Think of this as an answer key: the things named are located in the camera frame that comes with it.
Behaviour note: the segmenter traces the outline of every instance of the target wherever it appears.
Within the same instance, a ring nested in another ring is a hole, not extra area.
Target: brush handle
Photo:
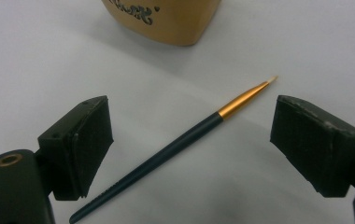
[[[129,188],[139,179],[177,155],[180,151],[203,137],[205,134],[209,133],[222,122],[223,118],[218,112],[202,120],[183,135],[181,135],[179,138],[177,138],[175,141],[170,143],[168,146],[157,152],[147,161],[136,167],[131,173],[123,177],[119,182],[114,184],[112,187],[79,209],[75,214],[73,214],[73,216],[71,216],[69,222],[73,224],[81,220],[83,217],[86,217],[88,214],[90,214],[90,212],[106,203],[125,189]]]

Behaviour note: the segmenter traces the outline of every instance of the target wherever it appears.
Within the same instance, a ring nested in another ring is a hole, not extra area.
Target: gold ferrule
[[[227,120],[236,112],[238,112],[241,108],[247,105],[251,99],[253,99],[258,93],[260,93],[265,87],[267,87],[270,83],[263,82],[259,86],[256,86],[248,91],[245,91],[235,99],[233,99],[230,103],[222,107],[218,113],[223,118],[223,120]]]

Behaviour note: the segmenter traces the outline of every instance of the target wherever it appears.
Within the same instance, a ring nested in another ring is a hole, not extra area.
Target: white table
[[[115,143],[90,193],[50,195],[57,223],[241,91],[279,80],[235,118],[80,223],[353,223],[355,189],[324,199],[269,142],[277,96],[355,126],[355,1],[224,0],[200,41],[174,47],[101,1],[0,1],[0,154],[73,106],[109,98]]]

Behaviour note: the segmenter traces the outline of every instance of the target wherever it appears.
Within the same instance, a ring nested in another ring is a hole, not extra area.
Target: brush tip
[[[278,78],[278,76],[271,77],[270,79],[267,80],[268,83],[271,83],[275,81]]]

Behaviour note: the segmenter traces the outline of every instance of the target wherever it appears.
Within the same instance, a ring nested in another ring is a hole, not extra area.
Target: clamp jaw
[[[113,143],[106,96],[78,104],[38,137],[40,149],[0,155],[0,223],[53,224],[49,194],[76,201],[88,194]]]
[[[355,187],[355,127],[321,108],[278,96],[271,142],[323,197]]]

